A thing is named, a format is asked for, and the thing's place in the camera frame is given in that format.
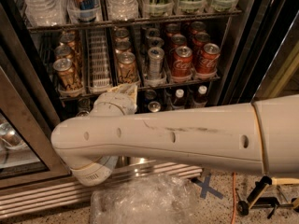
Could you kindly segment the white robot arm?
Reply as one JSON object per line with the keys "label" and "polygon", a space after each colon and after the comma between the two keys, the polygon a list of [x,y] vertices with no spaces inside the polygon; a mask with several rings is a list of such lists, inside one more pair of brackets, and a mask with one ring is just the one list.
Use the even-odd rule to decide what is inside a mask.
{"label": "white robot arm", "polygon": [[296,178],[299,95],[137,114],[130,96],[105,92],[87,116],[57,125],[51,143],[85,186],[104,182],[120,156]]}

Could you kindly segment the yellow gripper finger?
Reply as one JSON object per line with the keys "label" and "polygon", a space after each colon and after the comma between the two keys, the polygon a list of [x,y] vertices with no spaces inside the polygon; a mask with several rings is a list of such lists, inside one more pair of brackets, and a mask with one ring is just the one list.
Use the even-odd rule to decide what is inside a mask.
{"label": "yellow gripper finger", "polygon": [[119,86],[110,88],[107,93],[108,101],[114,105],[136,105],[136,84],[120,84]]}

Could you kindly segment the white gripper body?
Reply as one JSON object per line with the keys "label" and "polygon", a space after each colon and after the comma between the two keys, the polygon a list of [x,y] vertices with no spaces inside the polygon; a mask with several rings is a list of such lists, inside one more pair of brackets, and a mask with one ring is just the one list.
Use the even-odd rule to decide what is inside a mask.
{"label": "white gripper body", "polygon": [[123,93],[105,92],[93,103],[91,116],[110,117],[125,116],[135,113],[135,104],[132,99]]}

